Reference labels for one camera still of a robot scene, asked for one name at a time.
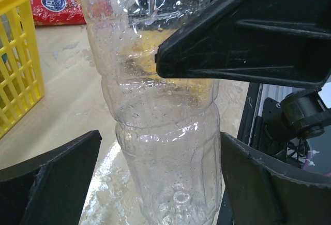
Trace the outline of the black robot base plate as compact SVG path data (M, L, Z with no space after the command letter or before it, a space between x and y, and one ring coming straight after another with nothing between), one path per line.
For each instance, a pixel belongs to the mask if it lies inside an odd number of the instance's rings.
M292 90L291 87L286 86L250 83L237 139L254 149L258 149L265 99L271 98L280 102L290 94Z

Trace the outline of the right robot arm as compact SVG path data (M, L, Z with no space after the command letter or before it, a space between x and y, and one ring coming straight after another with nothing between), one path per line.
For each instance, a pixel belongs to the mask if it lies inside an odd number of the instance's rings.
M213 0L157 51L163 78L210 78L297 87L265 121L266 152L319 136L330 109L330 0Z

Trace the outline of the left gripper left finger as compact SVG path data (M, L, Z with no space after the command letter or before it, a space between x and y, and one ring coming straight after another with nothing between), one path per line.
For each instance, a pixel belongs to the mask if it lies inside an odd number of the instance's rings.
M99 154L98 130L1 170L1 224L78 224Z

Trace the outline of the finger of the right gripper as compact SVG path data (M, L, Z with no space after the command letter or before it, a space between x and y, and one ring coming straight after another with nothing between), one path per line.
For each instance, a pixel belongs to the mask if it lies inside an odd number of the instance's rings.
M330 0L213 0L155 61L163 78L321 87L330 78Z

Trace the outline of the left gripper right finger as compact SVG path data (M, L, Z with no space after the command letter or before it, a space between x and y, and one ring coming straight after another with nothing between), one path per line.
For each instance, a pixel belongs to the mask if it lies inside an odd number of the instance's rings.
M221 133L221 166L236 224L330 224L330 178Z

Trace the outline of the clear bottle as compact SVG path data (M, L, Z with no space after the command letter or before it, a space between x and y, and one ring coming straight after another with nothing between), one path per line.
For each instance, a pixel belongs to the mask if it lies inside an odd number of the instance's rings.
M218 81L156 73L159 46L210 0L81 0L104 99L150 224L212 224L221 193Z

